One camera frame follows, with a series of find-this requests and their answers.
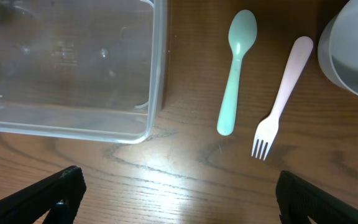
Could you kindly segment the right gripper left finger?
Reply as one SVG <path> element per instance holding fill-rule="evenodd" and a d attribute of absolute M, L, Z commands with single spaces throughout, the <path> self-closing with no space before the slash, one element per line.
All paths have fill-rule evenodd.
<path fill-rule="evenodd" d="M 86 192 L 82 170 L 70 166 L 0 200 L 0 223 L 73 223 Z"/>

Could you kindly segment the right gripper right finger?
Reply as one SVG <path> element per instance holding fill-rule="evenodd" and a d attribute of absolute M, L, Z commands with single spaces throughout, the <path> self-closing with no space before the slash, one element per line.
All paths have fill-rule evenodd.
<path fill-rule="evenodd" d="M 358 224 L 358 209 L 288 170 L 281 171 L 275 195 L 282 224 Z"/>

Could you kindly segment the clear plastic container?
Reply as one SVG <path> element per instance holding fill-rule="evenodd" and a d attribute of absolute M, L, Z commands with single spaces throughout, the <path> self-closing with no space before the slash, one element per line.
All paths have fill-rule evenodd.
<path fill-rule="evenodd" d="M 145 140 L 162 107 L 168 5 L 0 0 L 0 132 Z"/>

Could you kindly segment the grey plastic bowl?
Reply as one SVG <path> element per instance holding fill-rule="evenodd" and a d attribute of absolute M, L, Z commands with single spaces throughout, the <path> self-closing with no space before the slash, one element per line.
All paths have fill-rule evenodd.
<path fill-rule="evenodd" d="M 358 0 L 351 0 L 324 28 L 318 62 L 332 83 L 358 96 Z"/>

